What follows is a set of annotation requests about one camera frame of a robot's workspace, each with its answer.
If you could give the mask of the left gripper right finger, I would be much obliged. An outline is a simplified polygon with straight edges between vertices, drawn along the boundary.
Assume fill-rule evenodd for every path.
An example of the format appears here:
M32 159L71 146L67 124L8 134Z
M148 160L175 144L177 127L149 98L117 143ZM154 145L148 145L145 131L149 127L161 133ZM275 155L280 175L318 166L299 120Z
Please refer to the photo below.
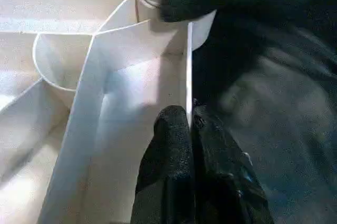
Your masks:
M192 147L198 223L273 223L268 201L243 152L219 116L193 110Z

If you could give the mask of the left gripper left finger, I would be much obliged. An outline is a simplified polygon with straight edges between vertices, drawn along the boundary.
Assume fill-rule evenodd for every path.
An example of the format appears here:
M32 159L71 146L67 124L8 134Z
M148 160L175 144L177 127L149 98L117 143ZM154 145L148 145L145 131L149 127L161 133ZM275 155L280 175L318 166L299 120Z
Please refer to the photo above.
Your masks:
M195 179L191 136L183 107L160 111L140 163L136 223L194 223Z

